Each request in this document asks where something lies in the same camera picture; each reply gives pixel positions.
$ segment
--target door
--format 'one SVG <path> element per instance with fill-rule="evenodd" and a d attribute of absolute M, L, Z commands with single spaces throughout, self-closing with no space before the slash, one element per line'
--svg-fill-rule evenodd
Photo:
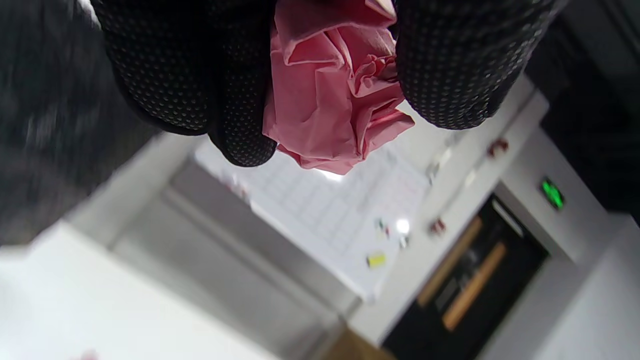
<path fill-rule="evenodd" d="M 383 346 L 398 360 L 474 359 L 547 256 L 491 197 Z"/>

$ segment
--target white wall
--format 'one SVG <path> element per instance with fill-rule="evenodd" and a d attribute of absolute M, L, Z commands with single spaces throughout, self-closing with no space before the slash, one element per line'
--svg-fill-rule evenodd
<path fill-rule="evenodd" d="M 342 327 L 338 315 L 306 288 L 216 228 L 210 214 L 164 195 L 132 221 L 112 256 L 282 359 L 308 360 L 318 343 Z M 259 240 L 269 240 L 268 231 L 262 233 Z"/>
<path fill-rule="evenodd" d="M 397 143 L 418 169 L 426 171 L 438 147 L 443 144 L 446 131 L 429 125 L 410 108 L 401 109 L 411 115 L 417 124 L 399 136 Z M 517 157 L 547 109 L 548 102 L 544 96 L 525 76 L 521 76 L 496 116 L 465 135 L 451 159 L 438 173 L 417 215 L 411 244 L 400 254 L 382 294 L 375 303 L 364 304 L 357 309 L 349 319 L 353 330 L 371 343 L 382 343 L 415 300 L 429 275 L 454 245 L 468 221 L 492 193 L 500 175 Z M 474 165 L 486 158 L 487 148 L 499 136 L 508 140 L 509 151 L 496 160 L 483 163 L 474 180 L 460 190 L 460 185 L 465 182 Z M 452 206 L 443 211 L 456 193 Z M 437 217 L 442 217 L 447 224 L 447 232 L 442 236 L 432 236 L 428 230 L 429 224 Z"/>
<path fill-rule="evenodd" d="M 0 256 L 0 359 L 272 359 L 60 223 Z"/>
<path fill-rule="evenodd" d="M 540 181 L 545 176 L 558 185 L 565 197 L 561 211 L 552 208 L 541 194 Z M 627 226 L 628 218 L 606 212 L 541 129 L 531 135 L 503 173 L 496 192 L 549 250 L 551 258 L 494 334 L 481 358 L 535 359 L 602 254 Z"/>
<path fill-rule="evenodd" d="M 545 176 L 565 197 L 562 211 L 554 210 L 541 194 Z M 508 205 L 553 255 L 563 252 L 575 263 L 589 263 L 594 252 L 607 246 L 612 231 L 607 211 L 542 129 L 531 135 L 501 181 L 516 199 L 505 199 Z M 507 195 L 501 190 L 499 195 Z"/>
<path fill-rule="evenodd" d="M 640 358 L 640 229 L 629 219 L 537 360 Z"/>

